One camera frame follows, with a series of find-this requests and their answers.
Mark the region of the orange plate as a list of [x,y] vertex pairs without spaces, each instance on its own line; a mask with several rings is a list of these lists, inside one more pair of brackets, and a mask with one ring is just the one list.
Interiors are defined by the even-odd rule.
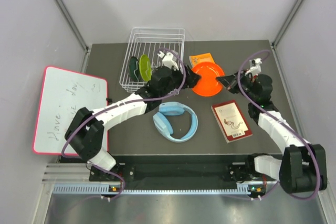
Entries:
[[201,62],[196,64],[192,71],[201,78],[192,89],[194,93],[202,97],[212,97],[217,95],[223,88],[217,77],[224,77],[222,68],[213,62]]

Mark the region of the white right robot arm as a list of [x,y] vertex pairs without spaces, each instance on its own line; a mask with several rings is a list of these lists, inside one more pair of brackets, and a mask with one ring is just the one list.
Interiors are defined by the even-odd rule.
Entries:
[[248,114],[281,150],[277,159],[266,153],[247,157],[245,174],[252,180],[262,175],[278,181],[288,194],[325,190],[328,185],[325,149],[311,144],[290,127],[271,101],[272,78],[265,74],[253,77],[246,71],[217,77],[230,93],[241,93],[248,101]]

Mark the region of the lime green plate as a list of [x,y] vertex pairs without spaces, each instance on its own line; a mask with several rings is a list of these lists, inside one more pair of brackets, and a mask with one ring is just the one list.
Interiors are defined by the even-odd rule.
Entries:
[[143,54],[139,60],[139,71],[144,82],[148,82],[152,77],[151,61],[146,54]]

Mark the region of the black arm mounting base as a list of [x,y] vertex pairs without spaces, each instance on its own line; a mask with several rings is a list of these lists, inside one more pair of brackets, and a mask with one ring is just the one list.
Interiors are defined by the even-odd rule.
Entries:
[[244,182],[260,179],[247,168],[247,154],[117,155],[112,172],[133,182],[141,178],[213,177]]

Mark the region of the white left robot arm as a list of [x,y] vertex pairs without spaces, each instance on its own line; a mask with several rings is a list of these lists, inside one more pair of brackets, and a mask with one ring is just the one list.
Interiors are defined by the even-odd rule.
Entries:
[[[119,168],[112,155],[102,147],[102,138],[115,125],[158,108],[153,121],[160,134],[173,143],[188,141],[198,127],[195,112],[179,102],[162,103],[163,99],[172,96],[173,91],[193,88],[199,82],[200,75],[194,73],[188,65],[183,68],[180,71],[158,67],[153,71],[151,80],[127,98],[97,110],[88,110],[86,107],[79,109],[65,133],[67,144],[83,161],[101,169],[103,177],[114,180],[119,174]],[[180,139],[173,138],[173,128],[167,116],[184,112],[191,115],[191,127]]]

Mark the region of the dark teal plate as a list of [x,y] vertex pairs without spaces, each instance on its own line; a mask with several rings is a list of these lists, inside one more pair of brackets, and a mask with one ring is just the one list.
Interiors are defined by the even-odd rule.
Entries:
[[135,56],[129,59],[129,76],[134,82],[139,82],[141,79],[139,61]]

